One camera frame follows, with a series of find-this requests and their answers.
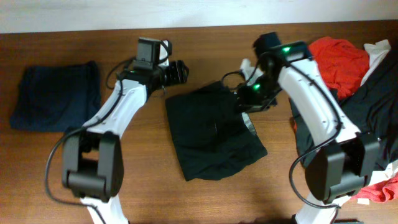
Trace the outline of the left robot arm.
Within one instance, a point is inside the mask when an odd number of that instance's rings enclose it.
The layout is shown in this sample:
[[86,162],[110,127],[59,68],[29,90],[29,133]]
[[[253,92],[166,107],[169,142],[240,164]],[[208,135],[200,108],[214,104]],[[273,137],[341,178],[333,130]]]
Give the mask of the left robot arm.
[[188,67],[169,61],[169,40],[139,38],[137,54],[122,64],[113,92],[99,111],[63,140],[62,184],[95,223],[128,223],[119,199],[124,178],[121,138],[151,94],[187,81]]

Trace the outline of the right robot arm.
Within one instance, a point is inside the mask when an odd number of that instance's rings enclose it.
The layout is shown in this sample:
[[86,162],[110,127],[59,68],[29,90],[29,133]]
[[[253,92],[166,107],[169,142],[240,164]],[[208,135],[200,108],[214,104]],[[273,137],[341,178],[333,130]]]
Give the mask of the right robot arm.
[[281,91],[288,94],[314,143],[289,169],[292,183],[296,165],[313,157],[305,168],[310,193],[299,197],[304,205],[292,223],[334,223],[342,204],[371,183],[380,148],[377,137],[362,133],[345,115],[305,42],[281,44],[271,32],[260,35],[252,47],[257,62],[241,64],[244,82],[234,89],[237,108],[245,113],[265,111]]

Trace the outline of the black shorts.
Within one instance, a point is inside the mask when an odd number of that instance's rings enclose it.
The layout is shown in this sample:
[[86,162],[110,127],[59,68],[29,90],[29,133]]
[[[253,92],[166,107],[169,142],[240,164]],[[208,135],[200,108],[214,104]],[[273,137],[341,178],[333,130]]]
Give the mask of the black shorts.
[[166,99],[185,180],[221,180],[267,155],[251,120],[236,110],[236,102],[236,95],[220,82]]

